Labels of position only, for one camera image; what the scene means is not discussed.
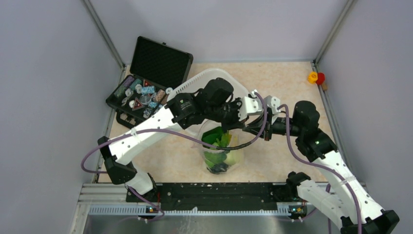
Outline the white plastic basket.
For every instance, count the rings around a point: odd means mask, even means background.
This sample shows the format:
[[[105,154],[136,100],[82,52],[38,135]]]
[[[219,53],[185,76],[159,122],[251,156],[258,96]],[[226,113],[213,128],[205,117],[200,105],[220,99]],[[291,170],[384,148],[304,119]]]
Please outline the white plastic basket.
[[[192,126],[201,125],[207,120],[200,116],[194,97],[201,88],[204,88],[210,80],[215,78],[227,80],[234,87],[235,98],[249,95],[248,90],[227,71],[219,68],[206,69],[171,92],[167,100],[167,108],[172,113],[173,123],[186,130]]]

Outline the light green small cucumber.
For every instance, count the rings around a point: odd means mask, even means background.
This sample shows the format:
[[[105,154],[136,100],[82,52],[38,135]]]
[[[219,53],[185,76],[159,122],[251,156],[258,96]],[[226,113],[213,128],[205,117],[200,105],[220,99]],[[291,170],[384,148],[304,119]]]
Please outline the light green small cucumber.
[[[223,163],[226,158],[227,156],[224,152],[204,152],[204,161],[209,167],[213,167],[215,164]]]

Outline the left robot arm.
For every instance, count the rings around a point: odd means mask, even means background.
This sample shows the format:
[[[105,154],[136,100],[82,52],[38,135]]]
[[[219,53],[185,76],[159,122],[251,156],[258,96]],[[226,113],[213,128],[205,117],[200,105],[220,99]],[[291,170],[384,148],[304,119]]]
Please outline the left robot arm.
[[[166,134],[181,136],[182,130],[205,120],[215,121],[225,130],[244,127],[250,116],[263,112],[263,105],[256,91],[235,97],[236,84],[233,78],[191,78],[171,92],[166,106],[156,114],[125,134],[100,143],[111,183],[126,184],[142,200],[153,200],[156,188],[152,178],[132,160]]]

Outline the green leaf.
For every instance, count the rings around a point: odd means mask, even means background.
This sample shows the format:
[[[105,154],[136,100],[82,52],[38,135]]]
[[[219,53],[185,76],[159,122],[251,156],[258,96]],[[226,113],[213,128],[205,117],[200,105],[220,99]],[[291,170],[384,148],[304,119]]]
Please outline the green leaf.
[[[228,147],[231,142],[231,138],[232,138],[232,135],[230,134],[229,131],[225,133],[218,133],[216,134],[216,137],[212,145],[221,147],[221,148]]]

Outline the black grape bunch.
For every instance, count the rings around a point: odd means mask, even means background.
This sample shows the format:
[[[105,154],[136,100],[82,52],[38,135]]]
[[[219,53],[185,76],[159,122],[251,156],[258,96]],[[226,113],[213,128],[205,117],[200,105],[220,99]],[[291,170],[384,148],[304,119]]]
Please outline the black grape bunch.
[[[230,166],[225,163],[219,163],[219,164],[214,164],[214,166],[209,168],[208,170],[213,174],[223,174],[227,172],[229,167]]]

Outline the clear zip top bag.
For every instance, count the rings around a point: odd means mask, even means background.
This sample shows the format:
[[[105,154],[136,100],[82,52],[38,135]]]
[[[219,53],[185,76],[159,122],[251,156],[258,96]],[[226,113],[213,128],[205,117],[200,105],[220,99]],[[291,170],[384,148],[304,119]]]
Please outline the clear zip top bag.
[[[211,129],[213,129],[213,128],[215,128],[215,127],[218,127],[218,126],[221,126],[221,125],[220,125],[219,123],[217,123],[217,122],[213,122],[213,121],[211,121],[211,120],[205,121],[205,122],[201,125],[201,127],[200,127],[200,129],[199,129],[199,131],[198,131],[198,133],[197,133],[197,135],[196,135],[196,139],[197,139],[198,141],[201,141],[201,137],[202,137],[202,134],[203,134],[204,132],[206,132],[206,131],[208,131],[208,130],[211,130]],[[225,154],[227,154],[227,153],[229,153],[230,151],[236,151],[235,149],[234,149],[234,150],[233,150],[233,149],[232,149],[232,150],[229,150],[229,148],[236,147],[236,146],[238,146],[238,145],[240,144],[240,143],[239,143],[239,134],[238,134],[238,132],[235,131],[235,130],[228,130],[228,131],[229,131],[230,134],[232,135],[231,142],[230,142],[230,144],[229,144],[228,147],[221,148],[221,147],[217,147],[217,146],[214,146],[214,145],[207,144],[207,143],[205,143],[205,142],[203,142],[203,144],[201,144],[201,143],[194,143],[194,145],[192,146],[194,149],[196,149],[196,151],[197,151],[197,152],[199,153],[199,155],[202,157],[202,160],[203,160],[203,162],[204,162],[205,167],[206,167],[207,170],[208,170],[209,168],[211,168],[211,167],[209,167],[209,166],[205,163],[205,161],[204,161],[204,152],[212,152],[212,153],[224,152]],[[226,173],[228,173],[228,172],[232,171],[233,169],[237,168],[237,167],[240,166],[243,162],[244,162],[244,158],[243,158],[243,160],[242,160],[240,163],[238,163],[238,164],[236,164],[236,165],[234,165],[234,166],[230,166]]]

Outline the green bok choy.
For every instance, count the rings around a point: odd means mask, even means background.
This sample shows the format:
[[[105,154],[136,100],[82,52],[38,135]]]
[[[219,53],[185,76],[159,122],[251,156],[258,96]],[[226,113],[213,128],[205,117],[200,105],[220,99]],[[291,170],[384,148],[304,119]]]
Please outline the green bok choy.
[[[201,141],[207,144],[213,145],[214,143],[218,143],[218,140],[221,140],[224,132],[221,126],[215,127],[211,130],[208,130],[202,134]]]

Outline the white radish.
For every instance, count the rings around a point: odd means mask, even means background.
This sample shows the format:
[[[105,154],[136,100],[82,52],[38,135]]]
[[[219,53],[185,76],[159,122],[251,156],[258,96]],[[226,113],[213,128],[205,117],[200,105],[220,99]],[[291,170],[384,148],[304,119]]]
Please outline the white radish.
[[[242,150],[230,151],[226,154],[226,159],[224,163],[228,166],[234,166],[240,163],[244,158],[244,153]]]

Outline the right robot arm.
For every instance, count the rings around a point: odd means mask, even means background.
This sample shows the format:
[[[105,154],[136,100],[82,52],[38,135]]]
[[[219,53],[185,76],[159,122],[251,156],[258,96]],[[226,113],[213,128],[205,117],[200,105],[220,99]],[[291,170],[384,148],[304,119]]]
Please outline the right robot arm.
[[[288,106],[271,97],[269,101],[245,98],[239,119],[256,115],[256,135],[266,140],[273,134],[285,135],[288,147],[296,145],[296,159],[316,167],[327,179],[333,193],[321,189],[304,173],[290,173],[286,196],[292,201],[310,202],[333,222],[342,234],[389,234],[399,216],[385,210],[363,188],[344,162],[337,145],[319,128],[319,112],[306,100]]]

